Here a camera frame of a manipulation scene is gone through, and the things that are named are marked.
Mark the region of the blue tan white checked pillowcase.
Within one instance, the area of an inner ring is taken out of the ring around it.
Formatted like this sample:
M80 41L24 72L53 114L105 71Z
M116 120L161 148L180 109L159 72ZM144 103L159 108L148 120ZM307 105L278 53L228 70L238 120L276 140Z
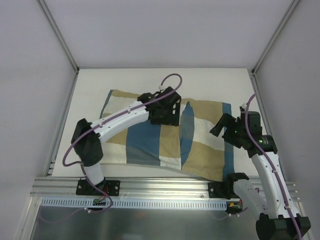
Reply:
M210 134L223 114L225 102L182 99L178 126L149 121L129 127L102 144L103 164L159 166L212 181L234 173L234 148Z

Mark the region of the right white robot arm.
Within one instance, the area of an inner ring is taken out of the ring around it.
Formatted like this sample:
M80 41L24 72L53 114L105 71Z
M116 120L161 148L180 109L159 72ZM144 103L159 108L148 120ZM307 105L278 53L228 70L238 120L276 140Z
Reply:
M271 135L264 135L261 116L241 110L235 118L224 113L210 130L214 136L224 132L225 143L247 151L261 181L264 196L243 172L229 173L222 182L210 182L208 194L231 200L240 198L257 217L255 229L260 240L301 240L311 222L295 206L280 167L278 149Z

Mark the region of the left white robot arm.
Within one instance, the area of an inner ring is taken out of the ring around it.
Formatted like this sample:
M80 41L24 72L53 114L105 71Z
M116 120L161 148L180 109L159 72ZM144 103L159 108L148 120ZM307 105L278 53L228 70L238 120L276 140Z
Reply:
M169 86L156 93L143 93L127 107L104 118L92 122L83 118L77 122L70 148L79 157L78 163L88 182L87 189L93 195L101 194L105 188L100 165L104 156L102 144L121 131L143 122L178 126L181 100L181 96Z

